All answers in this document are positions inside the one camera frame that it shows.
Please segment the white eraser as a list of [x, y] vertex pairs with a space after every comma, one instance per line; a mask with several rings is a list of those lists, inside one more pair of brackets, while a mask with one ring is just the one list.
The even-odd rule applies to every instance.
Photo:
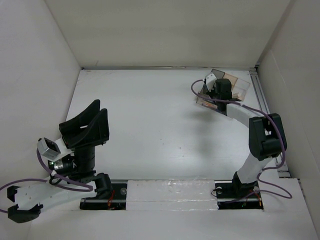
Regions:
[[237, 92], [237, 93], [232, 94], [232, 97], [233, 97], [234, 99], [241, 99], [241, 98], [242, 98], [242, 95]]

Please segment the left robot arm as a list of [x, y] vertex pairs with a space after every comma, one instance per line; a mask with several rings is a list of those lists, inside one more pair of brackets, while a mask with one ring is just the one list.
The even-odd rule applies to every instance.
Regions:
[[1, 213], [15, 223], [35, 220], [44, 211], [81, 198], [113, 194], [110, 177], [96, 173], [96, 147], [110, 138], [108, 110], [95, 99], [75, 117], [58, 125], [60, 138], [37, 142], [36, 156], [48, 177], [20, 179], [1, 187], [13, 203]]

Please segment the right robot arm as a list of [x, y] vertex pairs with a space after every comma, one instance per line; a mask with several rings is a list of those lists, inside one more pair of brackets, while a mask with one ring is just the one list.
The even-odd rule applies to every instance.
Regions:
[[235, 119], [248, 128], [249, 155], [236, 171], [227, 192], [233, 198], [243, 198], [252, 192], [258, 194], [257, 183], [271, 159], [285, 155], [287, 141], [279, 114], [266, 114], [249, 107], [232, 97], [232, 83], [227, 78], [216, 79], [211, 89], [207, 82], [202, 85], [203, 99], [216, 106], [218, 113]]

